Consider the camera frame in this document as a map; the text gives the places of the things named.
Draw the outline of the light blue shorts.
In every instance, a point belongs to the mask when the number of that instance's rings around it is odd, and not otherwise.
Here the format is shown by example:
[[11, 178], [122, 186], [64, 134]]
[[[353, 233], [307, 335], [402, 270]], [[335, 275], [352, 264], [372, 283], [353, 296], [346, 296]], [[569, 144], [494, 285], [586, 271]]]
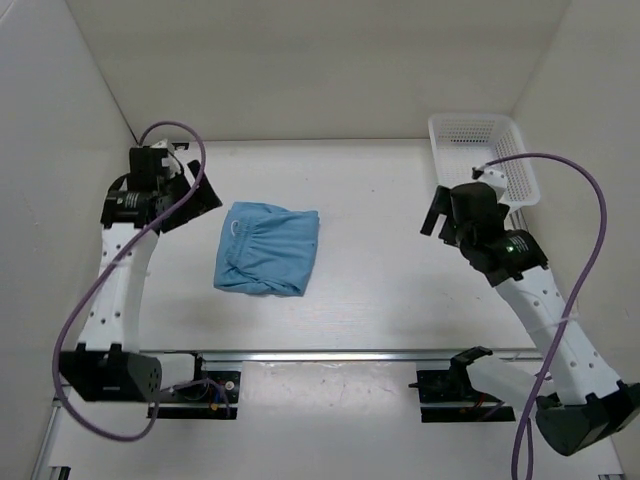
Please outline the light blue shorts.
[[248, 295], [303, 296], [316, 260], [319, 231], [315, 210], [234, 203], [221, 230], [213, 286]]

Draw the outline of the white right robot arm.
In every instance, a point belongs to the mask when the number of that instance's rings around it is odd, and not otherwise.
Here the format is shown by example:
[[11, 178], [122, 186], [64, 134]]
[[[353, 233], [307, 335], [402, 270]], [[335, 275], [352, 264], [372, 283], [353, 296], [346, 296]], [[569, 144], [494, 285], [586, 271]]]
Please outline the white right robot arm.
[[511, 307], [537, 350], [551, 359], [540, 391], [533, 376], [498, 359], [486, 347], [453, 356], [449, 387], [460, 399], [487, 393], [531, 409], [547, 444], [571, 456], [605, 439], [639, 415], [639, 385], [626, 383], [599, 355], [577, 321], [564, 317], [548, 259], [531, 234], [504, 226], [508, 208], [491, 186], [472, 182], [439, 186], [420, 230], [439, 234]]

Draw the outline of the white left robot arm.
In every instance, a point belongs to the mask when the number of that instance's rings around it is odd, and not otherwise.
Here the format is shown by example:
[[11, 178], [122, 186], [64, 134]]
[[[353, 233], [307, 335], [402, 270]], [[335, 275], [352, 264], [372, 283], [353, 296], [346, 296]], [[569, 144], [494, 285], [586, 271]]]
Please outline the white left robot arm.
[[59, 370], [87, 402], [149, 403], [172, 385], [198, 400], [208, 392], [209, 375], [191, 354], [143, 354], [140, 308], [160, 236], [222, 202], [200, 162], [182, 164], [166, 140], [131, 148], [129, 168], [109, 187], [100, 218], [101, 266], [112, 271], [91, 297], [76, 346], [62, 351]]

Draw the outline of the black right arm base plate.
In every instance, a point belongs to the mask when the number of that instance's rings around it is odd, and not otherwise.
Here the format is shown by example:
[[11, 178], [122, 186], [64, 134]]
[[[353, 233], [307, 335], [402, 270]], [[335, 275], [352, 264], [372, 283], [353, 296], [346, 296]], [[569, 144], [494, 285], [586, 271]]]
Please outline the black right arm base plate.
[[447, 369], [421, 369], [408, 387], [418, 392], [422, 424], [514, 422], [510, 406], [471, 386], [467, 368], [493, 351], [472, 347], [454, 355]]

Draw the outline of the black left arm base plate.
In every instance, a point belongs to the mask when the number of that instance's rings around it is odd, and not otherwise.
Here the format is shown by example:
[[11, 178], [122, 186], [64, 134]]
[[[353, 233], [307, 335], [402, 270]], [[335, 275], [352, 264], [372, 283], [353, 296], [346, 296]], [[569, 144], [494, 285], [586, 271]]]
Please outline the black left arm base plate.
[[159, 356], [163, 380], [157, 418], [236, 420], [242, 368], [201, 352]]

